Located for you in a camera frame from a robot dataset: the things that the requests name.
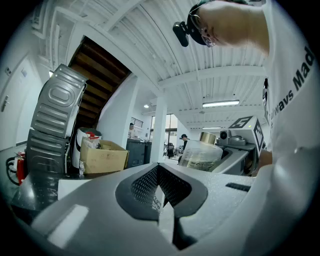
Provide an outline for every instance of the black mesh grille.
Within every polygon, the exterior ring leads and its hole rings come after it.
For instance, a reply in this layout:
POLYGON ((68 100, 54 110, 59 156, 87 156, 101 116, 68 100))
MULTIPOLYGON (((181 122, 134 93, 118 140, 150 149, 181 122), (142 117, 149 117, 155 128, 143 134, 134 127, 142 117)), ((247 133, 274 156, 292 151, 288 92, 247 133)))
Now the black mesh grille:
POLYGON ((189 183, 165 168, 159 166, 157 174, 159 185, 172 207, 180 203, 191 193, 192 188, 189 183))
POLYGON ((135 180, 131 192, 136 200, 152 207, 158 185, 173 207, 185 199, 192 190, 189 183, 158 165, 135 180))
POLYGON ((157 166, 132 183, 131 192, 136 200, 152 207, 158 187, 157 166))

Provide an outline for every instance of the clear plastic container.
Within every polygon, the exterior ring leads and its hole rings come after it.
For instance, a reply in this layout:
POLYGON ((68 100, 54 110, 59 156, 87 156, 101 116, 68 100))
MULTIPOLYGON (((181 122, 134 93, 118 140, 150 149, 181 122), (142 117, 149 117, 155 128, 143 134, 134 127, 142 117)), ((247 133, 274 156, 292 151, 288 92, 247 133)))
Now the clear plastic container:
POLYGON ((188 140, 180 166, 211 172, 222 157, 223 150, 213 144, 198 140, 188 140))

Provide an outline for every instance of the desk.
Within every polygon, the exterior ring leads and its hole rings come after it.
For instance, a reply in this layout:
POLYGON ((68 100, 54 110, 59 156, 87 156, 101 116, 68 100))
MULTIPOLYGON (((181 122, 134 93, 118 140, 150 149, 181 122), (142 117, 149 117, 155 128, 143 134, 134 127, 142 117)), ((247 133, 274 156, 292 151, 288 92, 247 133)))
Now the desk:
POLYGON ((31 171, 19 186, 12 201, 11 207, 15 215, 31 224, 36 216, 46 207, 58 200, 58 183, 61 179, 94 179, 108 173, 79 174, 54 173, 47 171, 31 171))

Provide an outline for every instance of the plastic bag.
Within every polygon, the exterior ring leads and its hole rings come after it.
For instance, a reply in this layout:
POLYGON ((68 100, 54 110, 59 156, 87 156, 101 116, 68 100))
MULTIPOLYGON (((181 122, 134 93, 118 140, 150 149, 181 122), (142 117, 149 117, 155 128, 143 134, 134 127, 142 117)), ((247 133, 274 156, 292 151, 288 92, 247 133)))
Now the plastic bag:
POLYGON ((90 149, 101 149, 100 140, 98 138, 83 138, 83 141, 90 149))

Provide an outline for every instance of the white t-shirt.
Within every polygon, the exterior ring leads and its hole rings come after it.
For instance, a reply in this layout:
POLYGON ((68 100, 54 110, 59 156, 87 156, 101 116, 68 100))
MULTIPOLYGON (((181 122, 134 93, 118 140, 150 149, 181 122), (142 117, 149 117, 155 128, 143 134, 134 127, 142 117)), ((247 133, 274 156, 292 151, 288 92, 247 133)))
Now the white t-shirt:
POLYGON ((320 145, 319 64, 302 32, 278 3, 267 1, 262 9, 270 47, 264 65, 266 117, 275 163, 296 148, 320 145))
POLYGON ((133 130, 130 130, 130 129, 129 129, 128 138, 134 139, 135 136, 138 136, 138 133, 137 133, 136 129, 135 129, 135 128, 133 128, 133 130))

